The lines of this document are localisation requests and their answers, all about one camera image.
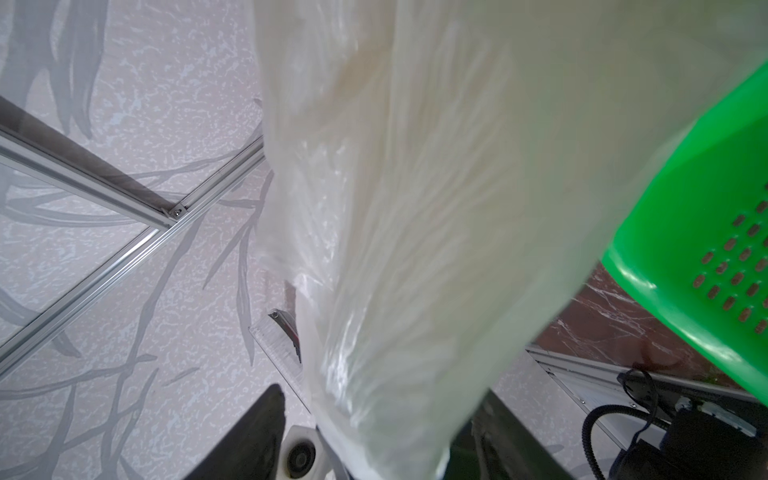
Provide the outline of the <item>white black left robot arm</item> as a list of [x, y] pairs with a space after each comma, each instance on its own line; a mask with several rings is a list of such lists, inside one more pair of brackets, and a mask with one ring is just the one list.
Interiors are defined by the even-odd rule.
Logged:
[[[767, 409], [755, 402], [674, 392], [646, 371], [619, 374], [632, 406], [602, 405], [583, 421], [586, 468], [597, 479], [764, 479]], [[317, 429], [287, 427], [285, 396], [271, 385], [190, 479], [350, 479]], [[607, 416], [642, 421], [629, 445], [603, 468], [593, 431]], [[444, 479], [570, 479], [567, 472], [493, 393], [450, 446]]]

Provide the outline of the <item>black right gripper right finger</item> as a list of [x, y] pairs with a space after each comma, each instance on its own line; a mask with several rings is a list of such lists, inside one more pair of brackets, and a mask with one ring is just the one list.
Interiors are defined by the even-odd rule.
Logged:
[[481, 479], [572, 478], [493, 391], [471, 425]]

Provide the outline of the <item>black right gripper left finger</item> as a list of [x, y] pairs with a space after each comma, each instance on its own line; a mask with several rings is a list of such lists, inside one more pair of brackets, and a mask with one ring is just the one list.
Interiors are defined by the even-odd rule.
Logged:
[[285, 395], [272, 384], [186, 479], [275, 479], [285, 426]]

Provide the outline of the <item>white printed plastic bag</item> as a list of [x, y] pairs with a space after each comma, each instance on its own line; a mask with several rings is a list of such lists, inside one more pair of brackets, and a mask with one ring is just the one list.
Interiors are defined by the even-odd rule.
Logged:
[[581, 288], [693, 122], [767, 58], [763, 1], [257, 1], [262, 263], [359, 479], [450, 442]]

